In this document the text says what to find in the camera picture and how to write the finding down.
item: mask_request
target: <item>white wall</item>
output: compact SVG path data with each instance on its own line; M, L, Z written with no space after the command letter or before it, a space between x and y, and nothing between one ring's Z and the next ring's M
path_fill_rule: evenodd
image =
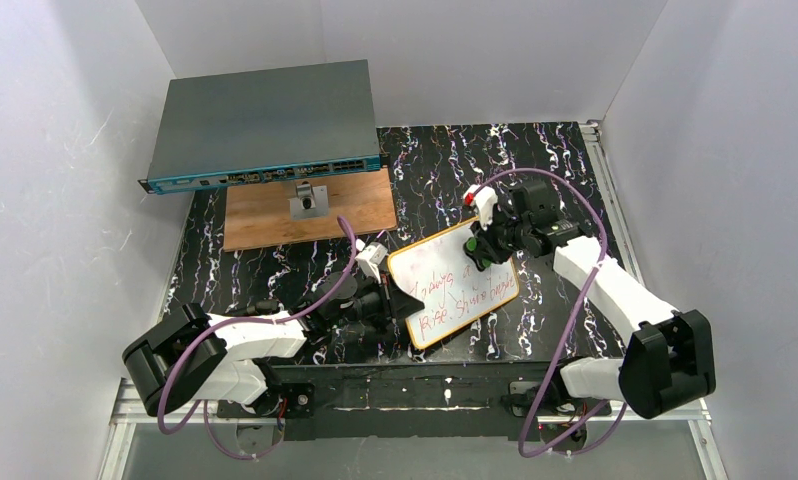
M732 478L798 478L798 1L670 0L604 125L648 285L714 329Z
M131 0L0 0L0 478L93 478L186 215L149 197L172 71Z
M666 0L138 0L178 77L370 62L379 125L601 118Z

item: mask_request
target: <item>wooden board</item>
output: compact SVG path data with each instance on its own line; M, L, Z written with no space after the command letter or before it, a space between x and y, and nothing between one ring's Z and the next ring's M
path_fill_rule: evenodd
M358 234L396 228L396 209L386 168L316 177L309 182L315 187L328 187L328 216L290 218L287 199L295 194L278 182L229 187L222 249L230 252L343 237L337 225L338 215L345 216Z
M387 257L387 268L399 288L426 305L406 319L417 348L451 335L520 293L512 261L479 272L464 254L474 221L459 223Z

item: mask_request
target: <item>metal frame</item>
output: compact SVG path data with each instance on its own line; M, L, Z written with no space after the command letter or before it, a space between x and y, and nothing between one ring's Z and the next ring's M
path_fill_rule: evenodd
M620 248L621 260L626 270L643 283L640 268L635 257L633 243L626 220L620 208L614 181L611 175L607 157L601 144L601 124L596 120L589 120L580 124L582 137L587 147L590 164L594 169L600 194L605 203L611 228L614 231ZM596 416L589 422L613 421L620 411L622 404L611 402L612 415ZM217 405L209 404L211 423L237 423L237 424L263 424L273 423L271 419L224 419L216 416ZM188 408L184 407L168 415L170 422L177 422L184 418ZM700 458L705 477L708 480L723 480L728 478L716 442L711 432L711 414L704 400L692 402L683 407L667 412L661 416L664 420L687 421L691 430L691 438ZM538 423L557 423L561 417L539 416ZM115 402L113 415L110 422L110 432L107 441L102 468L99 473L100 480L121 479L125 470L128 453L134 439L135 426L139 423L154 423L155 418L146 415L143 404L136 389L130 381L123 379L119 386L119 394ZM627 411L623 416L624 422L644 421L637 414ZM196 415L189 423L202 423L201 415Z

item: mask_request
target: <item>metal bracket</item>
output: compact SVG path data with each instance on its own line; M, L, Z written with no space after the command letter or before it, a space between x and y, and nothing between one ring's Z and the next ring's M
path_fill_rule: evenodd
M293 220L319 218L328 215L328 188L313 187L308 182L296 185L296 196L290 200L290 217Z

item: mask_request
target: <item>small whiteboard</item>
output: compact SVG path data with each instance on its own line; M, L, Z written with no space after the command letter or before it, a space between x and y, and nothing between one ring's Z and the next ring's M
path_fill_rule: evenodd
M509 260L479 272L464 254L473 236L467 220L392 253L387 268L396 284L425 303L407 318L411 340L426 348L520 293L517 272Z

